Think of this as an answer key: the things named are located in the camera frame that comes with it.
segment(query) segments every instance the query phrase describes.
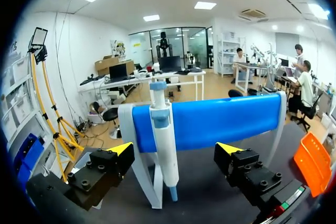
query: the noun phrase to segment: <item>cardboard box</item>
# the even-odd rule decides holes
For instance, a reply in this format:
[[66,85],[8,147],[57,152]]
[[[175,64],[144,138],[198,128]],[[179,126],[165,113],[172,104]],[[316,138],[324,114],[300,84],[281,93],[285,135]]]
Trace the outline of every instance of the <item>cardboard box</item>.
[[126,60],[126,61],[120,62],[119,65],[120,64],[126,64],[126,71],[127,71],[128,76],[134,72],[134,61],[133,60]]
[[112,55],[106,55],[103,57],[103,60],[110,59],[110,58],[112,58]]
[[109,58],[105,60],[99,60],[94,63],[99,75],[109,74],[109,67],[119,64],[119,57]]
[[126,70],[127,70],[128,76],[134,72],[134,61],[133,60],[126,60],[123,62],[119,62],[119,57],[114,57],[114,58],[96,61],[94,63],[96,70],[98,71],[98,74],[100,76],[104,74],[110,74],[110,67],[113,67],[119,64],[126,64]]

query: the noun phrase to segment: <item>laptop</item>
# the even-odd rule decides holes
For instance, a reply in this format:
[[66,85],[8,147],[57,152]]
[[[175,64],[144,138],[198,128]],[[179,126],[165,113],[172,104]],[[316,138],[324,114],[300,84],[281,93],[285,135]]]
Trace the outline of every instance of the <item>laptop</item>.
[[163,73],[176,72],[181,70],[181,59],[179,56],[169,56],[159,59],[160,70]]
[[113,83],[117,81],[123,81],[127,79],[127,69],[126,64],[119,64],[109,68],[110,70],[110,80],[105,82],[105,84]]
[[287,75],[288,80],[290,80],[291,82],[296,83],[297,79],[295,77],[293,77],[292,69],[285,67],[285,70],[286,70],[286,75]]

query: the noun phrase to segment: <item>glass wall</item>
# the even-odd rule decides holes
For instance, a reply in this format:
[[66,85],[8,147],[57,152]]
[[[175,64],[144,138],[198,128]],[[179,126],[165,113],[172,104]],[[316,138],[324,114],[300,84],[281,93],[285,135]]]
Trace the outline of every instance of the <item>glass wall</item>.
[[152,51],[153,51],[153,59],[154,62],[157,62],[158,54],[163,57],[163,50],[158,49],[157,46],[160,45],[161,40],[161,32],[166,33],[166,39],[168,44],[172,45],[173,55],[169,54],[169,50],[167,49],[167,56],[179,56],[183,61],[183,42],[182,42],[182,32],[180,28],[168,28],[168,29],[158,29],[150,31],[151,40],[152,40]]
[[205,28],[183,28],[183,34],[185,35],[184,47],[195,57],[194,66],[207,68]]
[[181,66],[187,68],[190,65],[186,54],[194,55],[193,66],[207,68],[207,43],[206,30],[203,27],[174,27],[146,31],[130,35],[132,45],[131,59],[142,67],[157,62],[158,56],[163,57],[160,49],[161,32],[166,33],[168,44],[172,46],[172,56],[181,58]]
[[152,65],[152,47],[150,41],[150,33],[143,32],[130,35],[131,56],[128,58],[134,61],[134,64],[140,64],[142,68]]

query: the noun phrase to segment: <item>computer monitor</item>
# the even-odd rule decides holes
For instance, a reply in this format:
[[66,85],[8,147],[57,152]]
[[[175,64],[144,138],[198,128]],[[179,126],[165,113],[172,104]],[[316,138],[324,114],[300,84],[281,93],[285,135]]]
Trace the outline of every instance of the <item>computer monitor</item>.
[[288,64],[289,64],[289,61],[288,60],[284,60],[284,59],[281,59],[281,65],[284,66],[284,67],[288,67]]
[[181,70],[181,59],[179,56],[169,56],[159,59],[162,72],[172,72]]
[[127,77],[126,64],[118,64],[110,67],[110,78],[122,78]]

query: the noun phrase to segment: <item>blue bin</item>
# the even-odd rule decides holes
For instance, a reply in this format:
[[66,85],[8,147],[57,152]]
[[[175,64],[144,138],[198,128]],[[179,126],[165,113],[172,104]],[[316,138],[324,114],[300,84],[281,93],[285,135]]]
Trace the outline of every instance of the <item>blue bin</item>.
[[25,164],[30,170],[32,170],[43,152],[43,146],[40,141],[35,141],[32,147],[29,149],[26,157],[23,159],[23,164]]
[[17,179],[19,180],[23,190],[26,189],[26,183],[29,180],[29,177],[30,177],[29,168],[25,164],[22,164],[19,173],[17,174]]

